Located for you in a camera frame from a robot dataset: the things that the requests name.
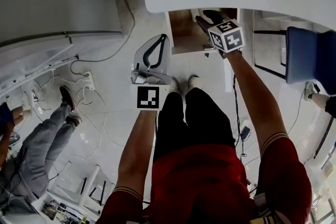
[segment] gray pants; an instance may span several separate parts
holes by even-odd
[[[69,104],[63,102],[50,119],[38,124],[28,135],[16,157],[20,174],[37,198],[47,191],[53,163],[75,130],[74,124],[64,123],[70,111]]]

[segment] power strip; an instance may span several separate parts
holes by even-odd
[[[83,81],[85,81],[87,84],[87,87],[89,87],[90,90],[95,90],[96,89],[96,85],[94,83],[94,80],[93,80],[93,75],[92,75],[92,72],[91,71],[87,71],[85,72],[85,76],[86,76],[86,79],[83,79]]]

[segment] shoe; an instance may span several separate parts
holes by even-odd
[[[67,102],[71,107],[71,111],[74,111],[77,108],[77,105],[71,96],[70,90],[66,86],[61,86],[59,87],[59,91],[62,94],[62,102]]]
[[[179,84],[178,84],[178,81],[177,79],[173,78],[172,82],[170,83],[170,87],[169,87],[169,93],[171,92],[179,92]]]
[[[191,91],[194,88],[203,89],[202,81],[199,78],[199,76],[192,75],[188,80],[189,85],[189,91]]]
[[[303,98],[306,101],[311,100],[311,95],[314,93],[314,86],[313,83],[311,81],[306,82],[306,88],[304,89],[305,91],[305,95],[303,96]]]
[[[66,123],[72,123],[75,127],[77,127],[80,123],[82,123],[82,119],[78,116],[69,115],[65,118]]]

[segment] tile floor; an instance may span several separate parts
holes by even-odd
[[[95,94],[95,102],[92,105],[80,105],[79,109],[84,113],[94,124],[94,126],[102,133],[102,137],[95,128],[83,119],[83,123],[76,129],[70,139],[69,144],[57,159],[55,166],[58,171],[61,171],[67,161],[77,164],[83,169],[86,169],[88,162],[99,164],[103,172],[112,182],[117,180],[118,163],[130,131],[133,127],[138,112],[132,110],[130,101],[130,71],[136,50],[151,37],[167,32],[167,25],[164,14],[151,14],[145,8],[144,0],[128,0],[132,11],[135,15],[136,26],[131,35],[129,42],[111,60],[101,63],[77,63],[73,67],[77,71],[91,70],[95,80],[96,88],[103,98],[108,111],[105,131],[103,131],[103,123],[106,116],[105,108],[100,98]],[[117,0],[119,7],[119,15],[124,29],[127,34],[130,31],[132,21],[127,12],[123,0]],[[243,55],[246,60],[252,64],[252,20],[253,12],[244,10],[242,25],[246,36],[247,46],[244,48]],[[309,23],[299,23],[301,26],[311,28]],[[281,29],[286,27],[288,23],[278,22],[274,20],[264,20],[261,18],[261,12],[255,12],[255,29]],[[274,70],[284,72],[284,67],[280,65],[281,48],[284,47],[282,37],[255,35],[255,63],[264,65]],[[114,53],[121,45],[121,40],[105,41],[106,44],[101,49],[87,52],[81,55],[81,59],[101,59]],[[55,74],[61,74],[65,79],[76,80],[77,77],[69,73],[68,67],[62,67]],[[178,57],[170,60],[170,73],[172,76],[180,80],[186,80],[191,74],[197,74],[203,80],[204,90],[215,100],[218,106],[227,113],[232,123],[234,133],[237,133],[235,99],[233,92],[225,91],[224,66],[219,55],[210,55],[209,58],[204,56]],[[283,80],[272,76],[263,71],[257,70],[264,83],[271,90],[277,99],[285,126],[289,131],[294,124],[298,113],[299,101],[302,95],[304,84],[287,85]],[[38,81],[43,84],[47,82],[51,74],[40,77]],[[60,94],[58,87],[63,82],[56,78],[55,82],[50,83],[47,87],[47,100],[52,110],[60,104]],[[76,94],[79,89],[85,86],[85,83],[67,84],[73,89]],[[87,101],[92,101],[92,92],[85,91]],[[247,118],[248,112],[244,105],[242,96],[238,89],[239,117]],[[298,120],[289,133],[293,140],[302,162],[305,162],[311,157],[315,148],[320,142],[322,133],[329,117],[324,112],[320,111],[313,103],[305,102],[303,99],[300,102],[300,113]],[[46,111],[40,114],[39,117],[44,120],[48,118],[51,111]],[[211,117],[204,119],[204,124],[211,124]],[[18,126],[18,132],[22,137],[27,136],[33,128],[40,122],[36,115],[29,118],[23,127]],[[256,135],[252,128],[252,134],[245,142],[245,153],[247,157],[243,158],[243,164],[246,165],[248,179],[254,184],[258,179],[258,167],[260,159],[258,158],[259,150],[256,143]],[[148,179],[145,187],[144,199],[150,198],[150,182],[151,182],[151,167],[148,172]],[[55,176],[56,172],[51,171],[49,177]]]

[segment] chair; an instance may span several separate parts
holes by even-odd
[[[317,33],[297,27],[280,31],[254,31],[256,34],[286,36],[286,75],[255,65],[285,79],[288,84],[318,80],[328,95],[336,95],[336,32]]]

